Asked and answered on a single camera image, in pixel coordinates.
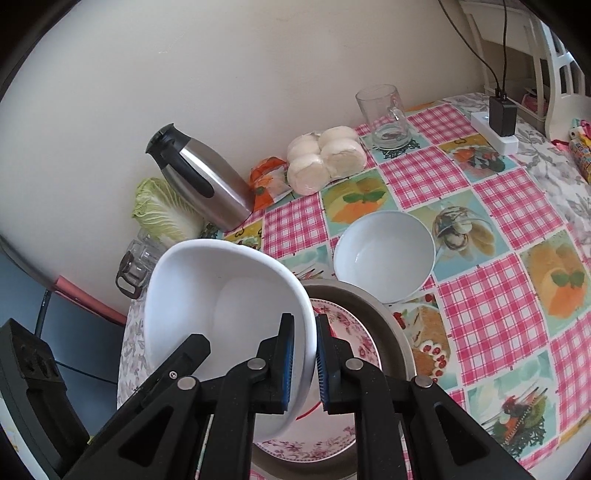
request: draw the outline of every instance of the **bread roll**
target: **bread roll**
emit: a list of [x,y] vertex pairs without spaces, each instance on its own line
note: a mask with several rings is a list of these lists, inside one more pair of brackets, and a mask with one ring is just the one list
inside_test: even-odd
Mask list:
[[318,141],[318,135],[306,134],[306,135],[300,135],[299,137],[295,137],[290,142],[290,144],[287,145],[287,151],[289,152],[289,150],[291,150],[293,147],[295,147],[298,143],[303,142],[303,141],[308,141],[308,140]]
[[341,179],[363,170],[367,162],[365,151],[351,138],[339,138],[328,142],[320,157],[329,171],[331,179]]
[[320,156],[310,153],[290,163],[287,181],[297,194],[312,195],[330,182],[330,175]]
[[318,145],[322,150],[327,143],[340,138],[350,138],[351,140],[359,142],[359,135],[355,130],[353,130],[351,127],[341,126],[325,130],[318,139]]
[[301,140],[287,151],[287,163],[291,163],[297,157],[301,157],[302,155],[307,155],[310,153],[314,153],[316,155],[320,154],[318,142],[316,140]]

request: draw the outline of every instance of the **pink checkered tablecloth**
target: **pink checkered tablecloth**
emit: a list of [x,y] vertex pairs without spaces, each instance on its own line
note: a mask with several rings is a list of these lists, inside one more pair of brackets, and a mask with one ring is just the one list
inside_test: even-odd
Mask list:
[[[436,238],[445,251],[415,296],[435,309],[387,306],[408,333],[419,373],[531,468],[589,413],[591,288],[580,245],[523,166],[494,152],[461,111],[436,105],[410,122],[415,141],[396,155],[373,147],[361,125],[363,172],[318,194],[290,196],[226,239],[260,231],[257,248],[300,279],[334,278],[336,242],[356,218],[403,210],[434,231],[447,212],[461,211],[472,223],[467,245],[453,250]],[[371,205],[352,206],[337,190],[380,193]],[[423,318],[418,333],[410,321],[416,315]],[[518,418],[519,405],[528,407],[527,418]],[[510,434],[511,419],[527,427]]]

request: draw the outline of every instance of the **food package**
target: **food package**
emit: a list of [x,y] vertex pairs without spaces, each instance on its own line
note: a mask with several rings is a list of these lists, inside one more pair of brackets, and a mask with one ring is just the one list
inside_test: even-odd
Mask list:
[[320,153],[331,180],[350,177],[363,170],[367,163],[365,151],[355,140],[338,138],[328,142]]
[[318,137],[318,145],[322,150],[329,142],[341,138],[350,138],[351,140],[359,142],[359,135],[355,130],[353,130],[351,127],[345,127],[341,125],[340,127],[333,127],[329,128],[328,130],[324,130],[324,132],[322,132],[322,134]]
[[328,185],[330,174],[320,156],[309,153],[290,163],[287,181],[297,194],[312,195]]
[[332,180],[363,170],[367,156],[351,127],[329,128],[294,139],[287,147],[287,180],[300,195],[319,192]]
[[315,153],[316,155],[320,155],[320,146],[318,145],[318,140],[316,139],[303,139],[293,145],[287,151],[287,163],[291,163],[297,157],[301,157],[302,155],[307,155],[308,153]]
[[270,207],[288,195],[292,188],[287,184],[287,163],[277,157],[261,160],[251,170],[249,184],[255,193],[254,211]]

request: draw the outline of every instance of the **thermos carafe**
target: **thermos carafe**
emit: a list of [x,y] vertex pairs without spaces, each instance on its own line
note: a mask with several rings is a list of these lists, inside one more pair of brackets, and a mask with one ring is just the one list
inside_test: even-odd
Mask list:
[[151,138],[146,153],[154,157],[164,178],[223,231],[246,220],[254,207],[254,192],[214,149],[168,124]]

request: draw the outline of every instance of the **black charger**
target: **black charger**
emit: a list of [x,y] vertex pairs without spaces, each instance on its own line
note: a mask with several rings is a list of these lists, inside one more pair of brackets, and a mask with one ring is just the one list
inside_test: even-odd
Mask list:
[[488,99],[489,125],[500,137],[515,135],[517,123],[517,105],[511,102],[506,94]]

